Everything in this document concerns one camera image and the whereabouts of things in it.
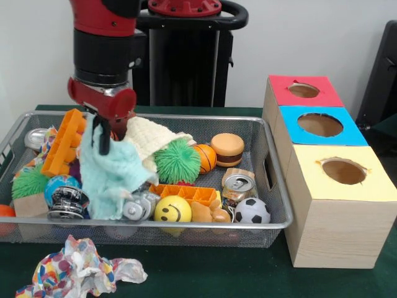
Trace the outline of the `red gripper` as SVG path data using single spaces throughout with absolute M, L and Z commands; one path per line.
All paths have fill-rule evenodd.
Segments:
M 98 114 L 102 133 L 99 139 L 99 153 L 108 155 L 110 150 L 110 124 L 108 120 L 127 118 L 136 106 L 136 93 L 128 84 L 114 88 L 89 86 L 74 78 L 68 81 L 68 93 L 72 100 Z

